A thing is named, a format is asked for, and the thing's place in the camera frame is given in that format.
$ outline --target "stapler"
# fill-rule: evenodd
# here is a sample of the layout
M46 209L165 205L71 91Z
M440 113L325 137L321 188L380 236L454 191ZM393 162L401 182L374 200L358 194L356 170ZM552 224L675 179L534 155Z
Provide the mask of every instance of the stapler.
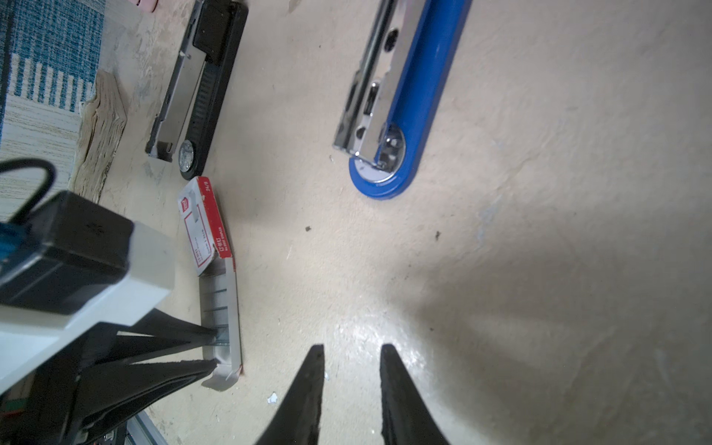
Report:
M334 138L375 199L413 180L470 0L381 0Z
M178 165L185 179L205 168L248 9L231 0L197 0L146 153ZM185 136L183 129L190 111Z

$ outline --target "blue striped rug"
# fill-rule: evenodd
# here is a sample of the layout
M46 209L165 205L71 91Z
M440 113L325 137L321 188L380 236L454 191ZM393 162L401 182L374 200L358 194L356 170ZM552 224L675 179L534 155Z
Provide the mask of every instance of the blue striped rug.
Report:
M103 2L92 0L99 6L93 9L77 0L14 0L14 26L9 42L2 42L3 49L9 43L10 53L9 69L2 73L6 94L78 112L93 92ZM0 17L7 12L0 10ZM7 23L1 25L0 33Z

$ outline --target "worn floor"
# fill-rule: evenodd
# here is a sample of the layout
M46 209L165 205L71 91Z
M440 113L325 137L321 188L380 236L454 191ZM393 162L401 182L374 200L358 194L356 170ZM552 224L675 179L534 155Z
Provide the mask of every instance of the worn floor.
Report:
M205 171L244 375L151 407L169 443L252 444L314 343L320 443L382 443L384 342L452 444L712 441L712 4L474 1L418 175L390 201L361 196L330 147L376 6L249 4ZM107 19L129 120L102 204L175 238L162 307L198 321L184 181L143 152L190 8Z

